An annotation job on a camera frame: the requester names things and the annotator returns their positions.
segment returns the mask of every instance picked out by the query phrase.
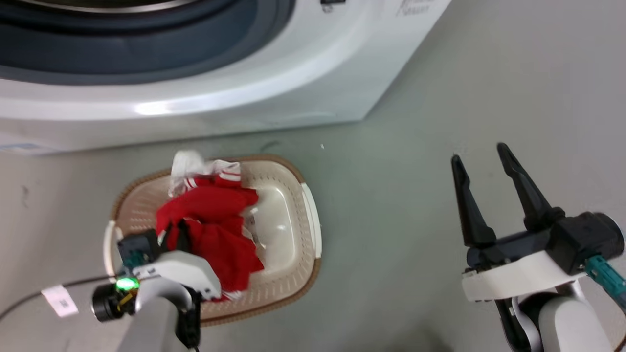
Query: washing machine drum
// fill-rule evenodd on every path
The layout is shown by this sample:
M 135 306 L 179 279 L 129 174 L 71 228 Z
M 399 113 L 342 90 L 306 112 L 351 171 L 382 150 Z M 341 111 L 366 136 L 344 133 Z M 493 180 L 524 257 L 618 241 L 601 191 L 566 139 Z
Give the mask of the washing machine drum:
M 0 78 L 120 85 L 183 78 L 254 53 L 295 0 L 3 0 Z

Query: white washing machine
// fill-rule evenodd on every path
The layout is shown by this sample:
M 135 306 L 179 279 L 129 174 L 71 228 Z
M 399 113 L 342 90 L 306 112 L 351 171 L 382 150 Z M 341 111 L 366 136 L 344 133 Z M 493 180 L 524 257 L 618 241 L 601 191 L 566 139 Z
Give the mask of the white washing machine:
M 2 1 L 0 150 L 362 120 L 449 1 Z

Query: glowing green led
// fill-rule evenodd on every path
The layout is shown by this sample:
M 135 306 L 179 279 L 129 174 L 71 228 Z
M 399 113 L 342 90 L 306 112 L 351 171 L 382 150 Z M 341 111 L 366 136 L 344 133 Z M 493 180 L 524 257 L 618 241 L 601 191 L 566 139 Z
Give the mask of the glowing green led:
M 139 280 L 134 277 L 123 277 L 115 283 L 115 287 L 120 291 L 131 291 L 139 288 Z

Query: beige plastic basket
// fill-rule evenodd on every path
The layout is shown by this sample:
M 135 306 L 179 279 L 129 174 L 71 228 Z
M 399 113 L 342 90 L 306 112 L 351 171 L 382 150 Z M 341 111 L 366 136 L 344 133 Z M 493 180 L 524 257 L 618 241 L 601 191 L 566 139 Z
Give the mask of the beige plastic basket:
M 252 274 L 242 299 L 202 304 L 202 325 L 245 319 L 285 306 L 302 297 L 317 277 L 322 237 L 313 196 L 300 172 L 274 155 L 229 159 L 242 166 L 242 185 L 259 194 L 246 214 L 246 228 L 259 243 L 265 269 Z M 118 272 L 119 238 L 154 228 L 157 210 L 169 201 L 170 171 L 134 181 L 116 201 L 105 232 L 104 257 L 109 274 Z

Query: grey floor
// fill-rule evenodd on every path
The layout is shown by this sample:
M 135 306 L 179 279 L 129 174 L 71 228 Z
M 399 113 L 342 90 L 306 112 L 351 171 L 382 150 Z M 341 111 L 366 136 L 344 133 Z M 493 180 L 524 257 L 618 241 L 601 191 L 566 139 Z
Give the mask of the grey floor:
M 201 351 L 504 351 L 492 304 L 465 301 L 449 169 L 463 156 L 489 225 L 522 230 L 503 173 L 505 141 L 570 214 L 626 224 L 626 3 L 453 0 L 359 124 L 24 158 L 0 155 L 0 306 L 103 273 L 101 238 L 118 192 L 174 152 L 275 153 L 305 175 L 319 209 L 322 270 L 310 293 L 269 314 L 203 330 Z M 626 263 L 616 261 L 626 272 Z M 617 343 L 626 324 L 584 282 Z M 3 351 L 113 351 L 128 321 L 99 324 L 42 301 L 0 324 Z

